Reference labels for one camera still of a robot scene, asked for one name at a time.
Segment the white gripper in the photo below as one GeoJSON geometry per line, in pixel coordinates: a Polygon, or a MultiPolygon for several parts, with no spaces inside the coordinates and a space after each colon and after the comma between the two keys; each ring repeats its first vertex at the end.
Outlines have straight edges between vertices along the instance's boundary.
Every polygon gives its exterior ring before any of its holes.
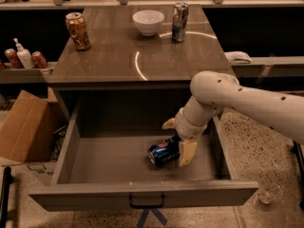
{"type": "Polygon", "coordinates": [[[167,120],[162,126],[162,129],[176,129],[177,134],[186,141],[179,142],[179,167],[187,166],[191,160],[193,160],[198,143],[195,140],[197,139],[207,128],[207,124],[203,126],[196,126],[190,123],[183,115],[183,108],[179,110],[175,118],[167,120]]]}

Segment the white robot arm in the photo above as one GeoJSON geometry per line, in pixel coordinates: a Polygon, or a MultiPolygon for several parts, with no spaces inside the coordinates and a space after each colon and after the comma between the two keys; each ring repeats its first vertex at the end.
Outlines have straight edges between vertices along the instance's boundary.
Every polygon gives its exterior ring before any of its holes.
{"type": "Polygon", "coordinates": [[[165,122],[180,136],[179,166],[193,160],[198,137],[207,123],[224,108],[230,107],[274,131],[304,143],[304,98],[291,94],[251,88],[239,84],[230,74],[202,71],[190,83],[191,97],[177,115],[165,122]]]}

